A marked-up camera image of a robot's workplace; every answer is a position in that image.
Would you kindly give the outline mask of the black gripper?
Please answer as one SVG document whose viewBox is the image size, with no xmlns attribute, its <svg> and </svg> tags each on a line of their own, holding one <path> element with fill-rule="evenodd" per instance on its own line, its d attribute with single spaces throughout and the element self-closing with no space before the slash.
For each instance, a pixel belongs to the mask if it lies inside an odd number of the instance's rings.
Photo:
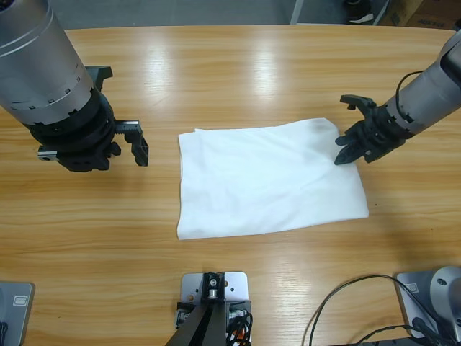
<svg viewBox="0 0 461 346">
<path fill-rule="evenodd" d="M 109 157 L 119 155 L 120 147 L 113 141 L 116 134 L 124 135 L 131 145 L 135 163 L 148 166 L 149 147 L 143 137 L 139 120 L 116 120 L 111 105 L 102 94 L 102 84 L 112 77 L 109 66 L 87 66 L 94 86 L 89 101 L 69 117 L 57 123 L 27 125 L 40 143 L 37 157 L 40 161 L 58 161 L 72 172 L 90 172 L 109 169 Z"/>
<path fill-rule="evenodd" d="M 400 127 L 390 116 L 386 106 L 377 106 L 370 98 L 353 94 L 343 94 L 340 102 L 348 110 L 359 110 L 364 116 L 339 136 L 335 143 L 341 149 L 334 164 L 350 164 L 360 157 L 367 163 L 380 159 L 394 149 L 402 146 L 411 134 Z"/>
</svg>

